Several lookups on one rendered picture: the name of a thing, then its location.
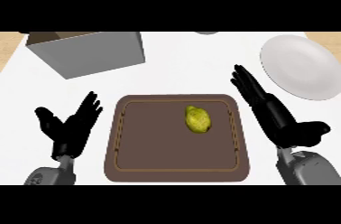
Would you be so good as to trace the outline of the grey open box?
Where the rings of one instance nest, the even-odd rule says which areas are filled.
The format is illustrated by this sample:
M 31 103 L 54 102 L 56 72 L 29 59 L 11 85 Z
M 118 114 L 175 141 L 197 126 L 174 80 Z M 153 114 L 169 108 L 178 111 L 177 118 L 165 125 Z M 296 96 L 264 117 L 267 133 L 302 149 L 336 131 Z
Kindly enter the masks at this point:
M 26 47 L 65 79 L 144 63 L 138 32 L 29 32 Z

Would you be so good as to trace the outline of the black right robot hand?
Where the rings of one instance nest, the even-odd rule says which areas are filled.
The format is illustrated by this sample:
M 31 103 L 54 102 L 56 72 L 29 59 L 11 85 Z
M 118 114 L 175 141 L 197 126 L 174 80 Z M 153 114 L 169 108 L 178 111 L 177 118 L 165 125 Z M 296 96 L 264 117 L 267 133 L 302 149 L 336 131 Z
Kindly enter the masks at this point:
M 289 109 L 277 97 L 267 93 L 242 65 L 234 65 L 231 84 L 248 103 L 252 113 L 271 143 L 280 148 L 311 147 L 330 132 L 321 121 L 296 122 Z

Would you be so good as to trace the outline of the brown tray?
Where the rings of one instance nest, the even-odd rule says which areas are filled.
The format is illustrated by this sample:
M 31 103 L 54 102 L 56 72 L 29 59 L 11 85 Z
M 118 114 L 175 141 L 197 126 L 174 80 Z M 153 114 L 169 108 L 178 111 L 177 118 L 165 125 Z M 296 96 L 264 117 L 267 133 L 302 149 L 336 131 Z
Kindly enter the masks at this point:
M 205 109 L 206 133 L 184 124 L 184 109 Z M 239 182 L 249 173 L 239 108 L 227 95 L 128 95 L 116 110 L 103 163 L 113 182 Z

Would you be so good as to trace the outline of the white plate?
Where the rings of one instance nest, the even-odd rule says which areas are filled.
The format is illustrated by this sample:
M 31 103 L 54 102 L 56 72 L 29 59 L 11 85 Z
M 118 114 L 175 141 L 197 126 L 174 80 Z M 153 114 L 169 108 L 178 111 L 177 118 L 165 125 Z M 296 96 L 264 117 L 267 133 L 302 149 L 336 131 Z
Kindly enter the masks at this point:
M 321 101 L 341 94 L 341 63 L 308 38 L 270 38 L 259 50 L 259 62 L 274 84 L 293 96 Z

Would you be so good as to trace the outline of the yellow-green pear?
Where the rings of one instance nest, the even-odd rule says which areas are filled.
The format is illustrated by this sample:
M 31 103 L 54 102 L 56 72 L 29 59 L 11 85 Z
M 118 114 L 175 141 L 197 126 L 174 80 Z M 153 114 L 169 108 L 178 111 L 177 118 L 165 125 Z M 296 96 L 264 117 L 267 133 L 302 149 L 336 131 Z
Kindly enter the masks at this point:
M 205 133 L 211 128 L 211 116 L 200 107 L 187 106 L 184 109 L 184 123 L 195 133 Z

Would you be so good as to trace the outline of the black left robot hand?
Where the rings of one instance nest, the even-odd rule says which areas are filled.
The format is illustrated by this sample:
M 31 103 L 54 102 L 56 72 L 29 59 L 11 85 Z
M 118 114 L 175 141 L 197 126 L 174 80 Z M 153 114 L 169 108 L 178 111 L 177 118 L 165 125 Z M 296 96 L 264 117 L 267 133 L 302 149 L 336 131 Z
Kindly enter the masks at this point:
M 90 130 L 102 113 L 97 94 L 93 91 L 87 94 L 75 113 L 65 121 L 60 121 L 45 107 L 38 107 L 34 113 L 40 129 L 53 141 L 51 159 L 59 161 L 65 155 L 75 159 L 82 154 Z

